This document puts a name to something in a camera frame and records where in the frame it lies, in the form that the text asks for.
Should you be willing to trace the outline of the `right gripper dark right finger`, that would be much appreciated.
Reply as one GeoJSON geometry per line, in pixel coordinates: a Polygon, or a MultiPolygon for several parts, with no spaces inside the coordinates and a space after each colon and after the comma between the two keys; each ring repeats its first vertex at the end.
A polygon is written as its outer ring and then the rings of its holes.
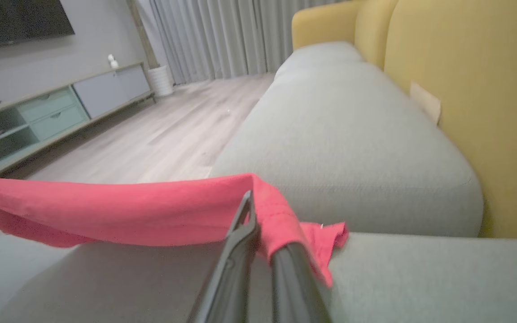
{"type": "Polygon", "coordinates": [[[306,250],[290,243],[272,257],[273,322],[330,323],[306,250]]]}

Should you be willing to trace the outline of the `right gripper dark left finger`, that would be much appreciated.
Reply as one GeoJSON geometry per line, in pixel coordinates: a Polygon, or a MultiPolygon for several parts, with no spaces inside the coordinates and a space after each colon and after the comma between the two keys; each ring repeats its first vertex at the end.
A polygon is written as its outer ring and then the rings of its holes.
{"type": "Polygon", "coordinates": [[[260,245],[253,192],[244,194],[188,323],[246,323],[251,266],[260,245]]]}

